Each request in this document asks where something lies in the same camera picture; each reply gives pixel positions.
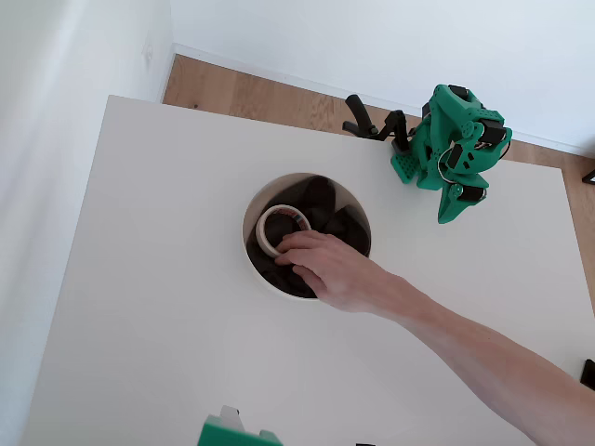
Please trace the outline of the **bare human hand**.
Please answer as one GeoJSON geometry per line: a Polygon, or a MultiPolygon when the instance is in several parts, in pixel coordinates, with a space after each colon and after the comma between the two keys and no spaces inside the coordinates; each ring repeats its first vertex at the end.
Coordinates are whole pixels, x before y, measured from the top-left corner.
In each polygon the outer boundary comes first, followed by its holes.
{"type": "Polygon", "coordinates": [[[290,265],[319,300],[347,312],[398,321],[415,312],[416,290],[340,239],[317,231],[287,235],[275,263],[290,265]]]}

